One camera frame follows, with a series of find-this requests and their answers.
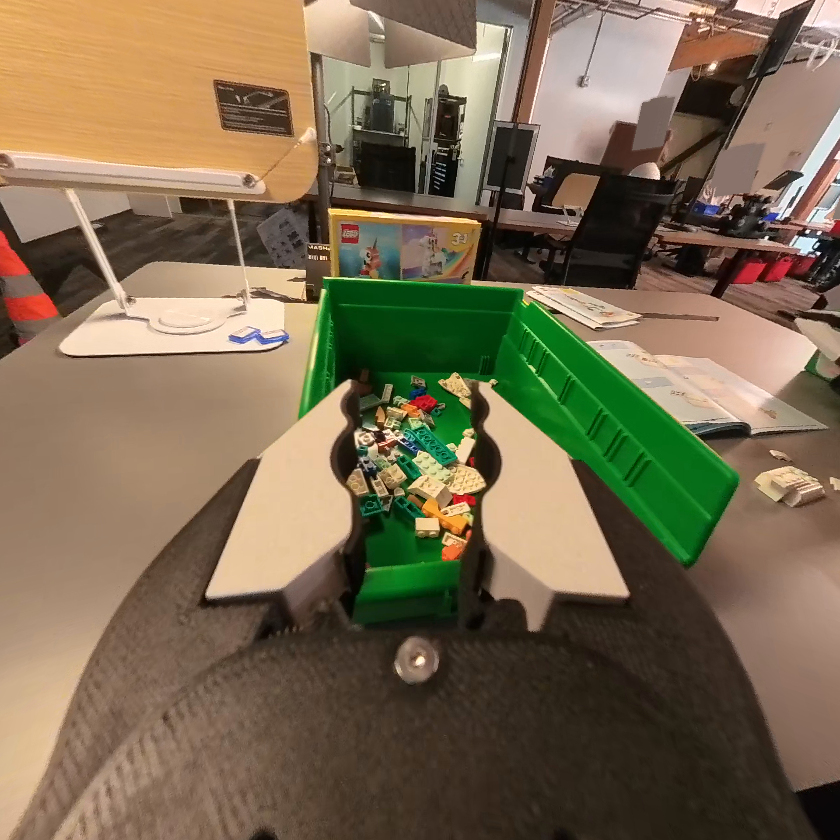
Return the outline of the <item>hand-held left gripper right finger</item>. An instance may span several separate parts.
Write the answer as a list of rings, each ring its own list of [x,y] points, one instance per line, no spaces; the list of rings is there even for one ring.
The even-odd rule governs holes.
[[[485,478],[458,580],[458,627],[547,632],[565,607],[623,609],[631,592],[572,458],[497,390],[472,393]]]

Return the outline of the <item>pile of mixed toy bricks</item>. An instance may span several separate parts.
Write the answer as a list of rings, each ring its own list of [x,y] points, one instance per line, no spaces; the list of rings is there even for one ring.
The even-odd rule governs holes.
[[[448,567],[462,559],[487,489],[469,382],[429,371],[360,374],[355,461],[345,484],[365,528],[366,569]]]

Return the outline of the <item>green plastic bin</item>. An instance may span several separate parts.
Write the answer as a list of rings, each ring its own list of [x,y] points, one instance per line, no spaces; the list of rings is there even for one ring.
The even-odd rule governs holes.
[[[343,382],[358,385],[363,369],[459,374],[469,382],[470,422],[474,389],[493,386],[572,458],[631,592],[628,606],[605,609],[607,620],[618,613],[618,627],[718,627],[687,571],[737,489],[737,473],[520,290],[326,280],[299,417]],[[458,627],[464,555],[448,567],[369,572],[365,551],[353,623],[418,635]]]

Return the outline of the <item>yellow toy brick set box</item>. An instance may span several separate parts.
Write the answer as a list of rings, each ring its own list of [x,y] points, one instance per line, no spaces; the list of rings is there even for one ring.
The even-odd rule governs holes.
[[[468,285],[481,232],[464,217],[331,208],[329,276]]]

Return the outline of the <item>closed instruction booklet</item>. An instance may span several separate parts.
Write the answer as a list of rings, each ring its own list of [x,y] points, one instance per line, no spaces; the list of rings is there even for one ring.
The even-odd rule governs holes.
[[[595,331],[634,326],[644,318],[640,313],[614,307],[570,287],[535,286],[529,288],[526,295],[544,307]]]

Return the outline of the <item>black box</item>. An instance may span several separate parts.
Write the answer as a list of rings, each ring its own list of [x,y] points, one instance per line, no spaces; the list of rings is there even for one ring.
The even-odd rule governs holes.
[[[331,276],[330,245],[308,243],[305,276],[306,302],[319,302],[324,280]]]

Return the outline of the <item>white brick assembly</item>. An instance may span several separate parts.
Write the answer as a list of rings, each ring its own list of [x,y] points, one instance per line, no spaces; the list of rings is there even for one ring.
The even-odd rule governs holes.
[[[753,483],[767,498],[783,502],[789,508],[802,507],[826,495],[821,482],[792,466],[766,470],[757,475]]]

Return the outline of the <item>printed parts leaflet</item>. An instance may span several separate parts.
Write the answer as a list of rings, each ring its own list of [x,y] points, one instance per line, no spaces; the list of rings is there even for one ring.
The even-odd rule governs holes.
[[[304,269],[309,242],[306,211],[281,205],[257,224],[256,232],[273,266]]]

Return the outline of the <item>long wooden office desk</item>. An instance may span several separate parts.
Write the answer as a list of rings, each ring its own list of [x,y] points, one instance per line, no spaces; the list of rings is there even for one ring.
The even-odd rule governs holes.
[[[584,217],[579,207],[552,207],[551,213],[536,213],[503,209],[500,211],[498,224],[493,227],[492,214],[489,213],[489,237],[492,248],[511,249],[516,257],[530,265],[538,261],[533,256],[543,249],[547,239],[564,242],[570,239]]]

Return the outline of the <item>black mesh office chair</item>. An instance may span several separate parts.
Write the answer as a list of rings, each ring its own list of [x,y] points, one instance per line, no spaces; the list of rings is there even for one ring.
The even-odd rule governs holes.
[[[633,289],[650,241],[675,195],[671,181],[606,174],[567,241],[547,243],[547,285]]]

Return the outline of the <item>wooden office desk black legs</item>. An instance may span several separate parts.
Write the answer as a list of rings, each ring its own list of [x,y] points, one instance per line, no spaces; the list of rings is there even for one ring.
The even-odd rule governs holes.
[[[661,245],[697,246],[702,248],[725,248],[734,250],[728,271],[718,279],[710,295],[722,299],[733,283],[740,269],[751,255],[766,254],[774,258],[795,256],[798,249],[767,238],[729,237],[705,230],[678,231],[657,227],[654,236]]]

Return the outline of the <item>monitor on floor stand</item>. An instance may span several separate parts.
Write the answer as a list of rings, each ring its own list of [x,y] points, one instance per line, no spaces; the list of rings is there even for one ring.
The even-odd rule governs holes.
[[[495,193],[489,215],[489,227],[482,235],[483,260],[479,278],[487,278],[494,239],[507,196],[524,197],[539,139],[540,126],[530,122],[495,121],[490,138],[483,190]]]

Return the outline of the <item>metal shelf rack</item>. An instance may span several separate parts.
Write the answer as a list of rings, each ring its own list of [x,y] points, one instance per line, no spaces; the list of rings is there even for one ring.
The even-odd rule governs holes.
[[[415,193],[417,151],[410,140],[413,99],[392,92],[388,80],[350,91],[351,165],[359,186]]]

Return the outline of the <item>black metal pole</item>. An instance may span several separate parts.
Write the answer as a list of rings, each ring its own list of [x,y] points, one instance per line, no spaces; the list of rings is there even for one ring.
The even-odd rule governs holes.
[[[330,243],[329,208],[332,190],[332,142],[329,135],[329,112],[324,100],[322,56],[310,52],[311,86],[313,94],[316,142],[318,151],[317,209],[319,241]]]

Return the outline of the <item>wooden book stand white base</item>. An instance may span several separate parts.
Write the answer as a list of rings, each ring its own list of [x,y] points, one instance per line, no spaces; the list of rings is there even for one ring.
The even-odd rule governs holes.
[[[2,186],[61,190],[110,288],[59,346],[71,358],[273,350],[235,201],[289,203],[318,151],[303,2],[2,2]],[[117,280],[79,191],[225,200],[240,263],[227,296],[138,297]]]

